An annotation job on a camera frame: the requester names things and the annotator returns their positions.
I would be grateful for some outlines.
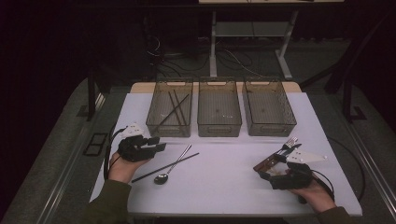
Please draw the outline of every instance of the metal spoon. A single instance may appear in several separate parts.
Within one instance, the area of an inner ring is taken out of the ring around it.
[[[175,162],[175,164],[173,164],[173,166],[171,166],[171,168],[168,170],[168,172],[166,174],[162,174],[162,175],[158,175],[157,177],[155,177],[154,179],[154,183],[158,184],[158,185],[162,185],[164,184],[167,180],[168,180],[168,176],[169,173],[171,173],[172,169],[177,165],[177,163],[183,158],[183,156],[187,153],[187,151],[191,148],[191,144],[189,144],[186,149],[184,149],[183,153],[180,155],[180,157],[177,159],[177,161]]]

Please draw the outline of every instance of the white table surface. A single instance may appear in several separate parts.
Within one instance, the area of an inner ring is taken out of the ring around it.
[[[334,186],[335,202],[344,206],[352,216],[361,216],[361,206],[345,174],[335,158],[332,148],[318,121],[318,117],[305,93],[287,93],[297,125],[290,137],[298,137],[300,149],[327,156],[326,161],[312,162],[311,169],[325,174]],[[129,93],[116,129],[137,122],[149,136],[146,118],[152,93]],[[253,166],[281,148],[289,137],[249,136],[242,95],[239,95],[243,124],[239,137],[199,137],[196,123],[198,95],[194,94],[191,109],[191,137],[161,138],[167,143],[163,152],[137,170],[134,178],[150,173],[174,162],[188,144],[192,148],[188,157],[170,173],[164,185],[156,185],[156,175],[164,169],[132,185],[128,211],[139,216],[193,216],[193,217],[299,217],[314,215],[307,204],[297,202],[297,196],[287,190],[272,189],[270,183],[253,171]],[[121,138],[113,141],[112,153],[118,149]],[[276,169],[284,171],[286,164]],[[99,172],[91,200],[99,195],[103,186],[103,167]]]

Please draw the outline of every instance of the hand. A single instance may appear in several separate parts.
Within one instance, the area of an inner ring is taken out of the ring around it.
[[[303,196],[317,213],[324,212],[337,206],[326,189],[324,189],[315,179],[311,181],[307,188],[290,189],[290,192]]]
[[[132,180],[134,172],[148,161],[149,160],[136,162],[127,161],[120,157],[120,154],[116,152],[111,156],[110,164],[112,165],[108,171],[108,179],[127,184]]]

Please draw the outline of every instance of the black stick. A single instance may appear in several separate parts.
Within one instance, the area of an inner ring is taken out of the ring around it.
[[[170,163],[169,165],[166,165],[166,166],[164,166],[164,167],[162,167],[162,168],[160,168],[160,169],[157,169],[157,170],[155,170],[155,171],[153,171],[153,172],[150,172],[150,173],[148,173],[148,174],[146,174],[146,175],[142,175],[142,176],[140,176],[140,177],[138,177],[138,178],[136,178],[136,179],[133,179],[133,180],[131,181],[131,183],[134,183],[134,182],[136,182],[136,181],[138,181],[138,180],[141,180],[141,179],[143,179],[143,178],[145,178],[145,177],[147,177],[147,176],[149,176],[149,175],[155,174],[155,173],[157,173],[157,172],[159,172],[159,171],[161,171],[161,170],[163,170],[163,169],[166,169],[166,168],[168,168],[168,167],[170,167],[170,166],[173,166],[173,165],[176,164],[176,163],[179,163],[179,162],[181,162],[181,161],[187,160],[187,159],[189,159],[189,158],[191,158],[191,157],[194,157],[194,156],[196,156],[196,155],[198,155],[198,154],[199,154],[199,152],[197,152],[197,153],[195,153],[195,154],[193,154],[193,155],[190,155],[189,157],[186,157],[186,158],[184,158],[183,160],[175,161],[175,162],[173,162],[173,163]]]

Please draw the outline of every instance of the plastic container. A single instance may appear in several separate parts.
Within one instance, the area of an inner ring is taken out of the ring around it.
[[[242,119],[233,77],[200,78],[197,123],[201,137],[239,136]]]
[[[243,97],[249,135],[290,135],[297,121],[279,78],[245,77]]]
[[[191,136],[192,85],[192,77],[157,79],[146,120],[151,136]]]

